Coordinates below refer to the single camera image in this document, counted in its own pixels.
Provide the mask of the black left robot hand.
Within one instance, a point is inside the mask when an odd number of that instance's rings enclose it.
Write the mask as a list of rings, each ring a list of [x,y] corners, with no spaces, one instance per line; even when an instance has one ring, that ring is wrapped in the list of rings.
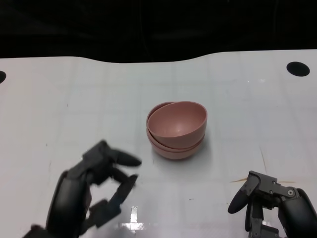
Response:
[[[99,228],[118,216],[138,176],[128,176],[116,165],[138,167],[141,163],[130,154],[110,148],[104,140],[86,151],[77,165],[59,177],[46,222],[48,233],[55,238],[78,238],[89,228]],[[120,183],[115,194],[110,200],[91,205],[90,187],[108,178]]]

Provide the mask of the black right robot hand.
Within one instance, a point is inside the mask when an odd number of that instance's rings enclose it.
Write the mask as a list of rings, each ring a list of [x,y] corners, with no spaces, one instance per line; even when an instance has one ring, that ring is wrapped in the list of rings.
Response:
[[[288,238],[315,238],[317,213],[300,188],[282,186],[277,179],[249,171],[242,187],[235,194],[228,213],[247,207],[245,230],[250,238],[278,238],[279,230],[263,223],[263,209],[278,208],[278,218]]]

